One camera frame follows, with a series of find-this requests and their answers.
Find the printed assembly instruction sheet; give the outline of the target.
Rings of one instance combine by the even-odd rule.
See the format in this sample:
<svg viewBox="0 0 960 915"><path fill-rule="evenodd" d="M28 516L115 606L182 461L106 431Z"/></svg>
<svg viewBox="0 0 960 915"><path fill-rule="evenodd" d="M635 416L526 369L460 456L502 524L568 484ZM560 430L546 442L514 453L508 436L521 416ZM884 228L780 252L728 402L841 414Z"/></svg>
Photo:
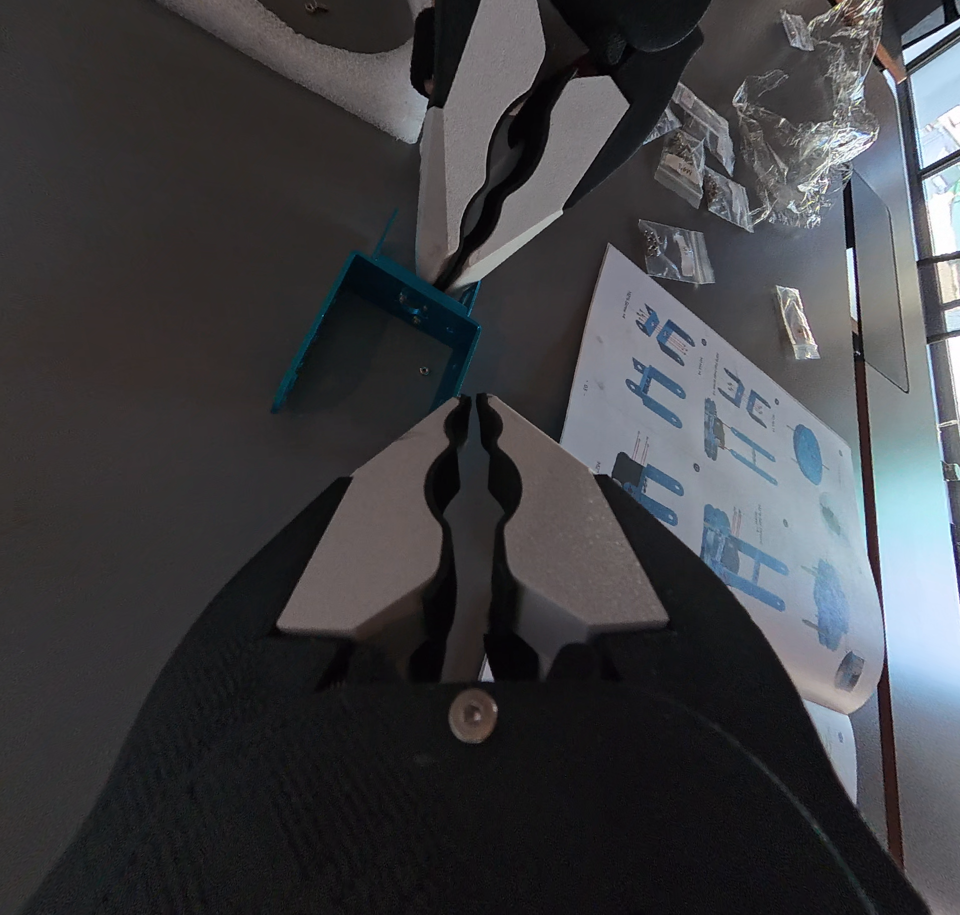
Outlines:
<svg viewBox="0 0 960 915"><path fill-rule="evenodd" d="M613 246L559 443L704 561L802 698L849 715L873 694L882 610L850 447Z"/></svg>

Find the narrow clear parts bag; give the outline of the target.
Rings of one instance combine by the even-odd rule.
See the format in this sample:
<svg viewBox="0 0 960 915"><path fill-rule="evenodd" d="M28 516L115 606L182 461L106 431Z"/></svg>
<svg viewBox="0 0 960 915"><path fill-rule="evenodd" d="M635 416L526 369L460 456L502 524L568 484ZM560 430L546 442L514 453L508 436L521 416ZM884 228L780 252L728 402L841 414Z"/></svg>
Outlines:
<svg viewBox="0 0 960 915"><path fill-rule="evenodd" d="M784 285L776 285L774 291L786 338L795 359L798 361L819 360L821 357L819 346L813 336L799 290Z"/></svg>

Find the window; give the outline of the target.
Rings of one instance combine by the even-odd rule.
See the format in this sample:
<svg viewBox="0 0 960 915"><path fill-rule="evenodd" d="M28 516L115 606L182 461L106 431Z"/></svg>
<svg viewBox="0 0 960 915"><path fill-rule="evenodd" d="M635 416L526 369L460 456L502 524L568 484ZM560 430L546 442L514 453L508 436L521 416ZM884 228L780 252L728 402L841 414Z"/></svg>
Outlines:
<svg viewBox="0 0 960 915"><path fill-rule="evenodd" d="M908 42L896 96L954 572L959 517L959 22Z"/></svg>

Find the large blue metal U bracket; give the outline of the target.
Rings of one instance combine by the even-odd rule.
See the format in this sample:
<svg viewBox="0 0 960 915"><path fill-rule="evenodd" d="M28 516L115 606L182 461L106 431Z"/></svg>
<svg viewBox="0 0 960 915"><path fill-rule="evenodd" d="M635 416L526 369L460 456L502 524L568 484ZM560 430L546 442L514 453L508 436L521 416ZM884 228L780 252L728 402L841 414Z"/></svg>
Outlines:
<svg viewBox="0 0 960 915"><path fill-rule="evenodd" d="M371 305L448 350L430 410L460 396L478 347L482 328L473 318L478 284L451 297L383 253L352 252L342 265L318 313L284 372L272 398L270 412L287 405L308 355L338 302L345 297Z"/></svg>

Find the instruction sheet underneath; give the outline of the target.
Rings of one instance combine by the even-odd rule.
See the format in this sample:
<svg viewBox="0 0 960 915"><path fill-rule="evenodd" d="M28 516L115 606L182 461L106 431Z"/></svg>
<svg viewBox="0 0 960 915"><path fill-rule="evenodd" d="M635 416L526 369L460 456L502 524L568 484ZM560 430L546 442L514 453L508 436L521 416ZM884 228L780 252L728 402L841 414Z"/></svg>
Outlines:
<svg viewBox="0 0 960 915"><path fill-rule="evenodd" d="M851 718L832 708L803 700L822 747L846 795L858 805L858 753Z"/></svg>

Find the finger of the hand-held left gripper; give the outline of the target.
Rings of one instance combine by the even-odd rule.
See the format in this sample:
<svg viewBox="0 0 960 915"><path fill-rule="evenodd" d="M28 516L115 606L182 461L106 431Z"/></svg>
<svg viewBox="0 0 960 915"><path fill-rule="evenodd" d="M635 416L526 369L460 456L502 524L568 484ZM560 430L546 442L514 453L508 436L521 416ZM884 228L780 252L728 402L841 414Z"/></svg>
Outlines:
<svg viewBox="0 0 960 915"><path fill-rule="evenodd" d="M435 0L434 84L419 145L416 273L450 287L491 147L546 55L537 0Z"/></svg>
<svg viewBox="0 0 960 915"><path fill-rule="evenodd" d="M510 126L510 165L482 196L448 266L448 288L482 281L560 218L629 110L611 76L557 75Z"/></svg>

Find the dark flat panel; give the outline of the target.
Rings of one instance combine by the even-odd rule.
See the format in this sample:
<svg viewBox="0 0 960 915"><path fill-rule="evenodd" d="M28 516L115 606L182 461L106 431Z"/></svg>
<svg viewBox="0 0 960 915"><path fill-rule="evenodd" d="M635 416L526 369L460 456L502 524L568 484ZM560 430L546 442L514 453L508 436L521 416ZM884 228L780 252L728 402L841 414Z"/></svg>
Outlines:
<svg viewBox="0 0 960 915"><path fill-rule="evenodd" d="M909 393L894 226L888 206L857 172L847 184L861 348L865 361Z"/></svg>

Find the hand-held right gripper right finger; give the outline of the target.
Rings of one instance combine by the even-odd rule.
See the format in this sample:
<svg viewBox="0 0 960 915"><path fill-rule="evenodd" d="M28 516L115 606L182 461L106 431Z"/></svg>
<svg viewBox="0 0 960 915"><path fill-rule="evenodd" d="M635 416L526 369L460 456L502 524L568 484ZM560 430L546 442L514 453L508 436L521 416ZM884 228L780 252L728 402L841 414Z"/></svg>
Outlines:
<svg viewBox="0 0 960 915"><path fill-rule="evenodd" d="M596 475L499 397L477 396L494 535L484 635L494 681L538 681L568 645L668 614Z"/></svg>

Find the long clear screw bag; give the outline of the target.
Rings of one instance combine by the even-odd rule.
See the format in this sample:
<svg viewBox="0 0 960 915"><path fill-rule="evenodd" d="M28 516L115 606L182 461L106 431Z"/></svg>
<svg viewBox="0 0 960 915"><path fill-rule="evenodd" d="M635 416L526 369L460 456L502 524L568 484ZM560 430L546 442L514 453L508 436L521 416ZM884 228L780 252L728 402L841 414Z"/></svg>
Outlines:
<svg viewBox="0 0 960 915"><path fill-rule="evenodd" d="M686 133L702 141L704 150L723 166L727 176L732 177L736 153L727 119L681 81L673 91L671 102L682 113L682 128Z"/></svg>

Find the white foam packaging with hole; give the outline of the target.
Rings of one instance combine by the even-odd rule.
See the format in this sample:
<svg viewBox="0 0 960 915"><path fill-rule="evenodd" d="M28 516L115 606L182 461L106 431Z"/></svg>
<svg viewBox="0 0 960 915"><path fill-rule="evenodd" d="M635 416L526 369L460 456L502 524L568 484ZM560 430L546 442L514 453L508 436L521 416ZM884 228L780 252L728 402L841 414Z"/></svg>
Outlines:
<svg viewBox="0 0 960 915"><path fill-rule="evenodd" d="M356 52L296 32L259 0L154 0L391 137L419 140L427 101L410 80L413 39Z"/></svg>

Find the small clear screw bag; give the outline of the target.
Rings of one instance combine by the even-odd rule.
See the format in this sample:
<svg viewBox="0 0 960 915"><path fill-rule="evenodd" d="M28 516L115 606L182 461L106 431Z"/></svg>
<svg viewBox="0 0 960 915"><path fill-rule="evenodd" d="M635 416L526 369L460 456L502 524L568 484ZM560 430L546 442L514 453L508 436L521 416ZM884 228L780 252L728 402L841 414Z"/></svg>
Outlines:
<svg viewBox="0 0 960 915"><path fill-rule="evenodd" d="M748 194L741 184L705 166L702 170L702 195L707 211L744 232L754 232Z"/></svg>

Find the crumpled clear plastic wrap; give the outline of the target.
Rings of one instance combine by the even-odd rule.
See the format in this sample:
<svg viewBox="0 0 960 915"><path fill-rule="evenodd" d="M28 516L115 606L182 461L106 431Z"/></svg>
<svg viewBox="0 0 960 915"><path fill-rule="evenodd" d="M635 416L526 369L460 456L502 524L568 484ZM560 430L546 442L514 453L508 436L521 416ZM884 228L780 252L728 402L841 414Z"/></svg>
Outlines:
<svg viewBox="0 0 960 915"><path fill-rule="evenodd" d="M782 65L733 94L754 224L812 229L880 132L866 101L880 46L883 0L841 0L806 20L815 51L786 41Z"/></svg>

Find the clear bag of metal nuts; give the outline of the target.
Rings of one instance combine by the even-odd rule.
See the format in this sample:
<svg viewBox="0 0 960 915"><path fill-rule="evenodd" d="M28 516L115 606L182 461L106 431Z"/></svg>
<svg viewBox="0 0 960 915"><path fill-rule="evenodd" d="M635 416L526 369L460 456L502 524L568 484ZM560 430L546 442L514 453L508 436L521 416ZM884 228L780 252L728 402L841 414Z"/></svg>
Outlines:
<svg viewBox="0 0 960 915"><path fill-rule="evenodd" d="M650 277L686 285L713 285L714 267L699 230L638 220L643 261Z"/></svg>

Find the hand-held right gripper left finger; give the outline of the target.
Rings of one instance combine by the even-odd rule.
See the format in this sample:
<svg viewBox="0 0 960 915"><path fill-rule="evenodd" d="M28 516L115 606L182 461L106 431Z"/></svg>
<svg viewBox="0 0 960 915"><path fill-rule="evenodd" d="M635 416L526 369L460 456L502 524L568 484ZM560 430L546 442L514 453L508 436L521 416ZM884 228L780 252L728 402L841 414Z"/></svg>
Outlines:
<svg viewBox="0 0 960 915"><path fill-rule="evenodd" d="M357 468L282 610L278 630L380 650L438 682L457 606L450 502L471 400L453 397Z"/></svg>

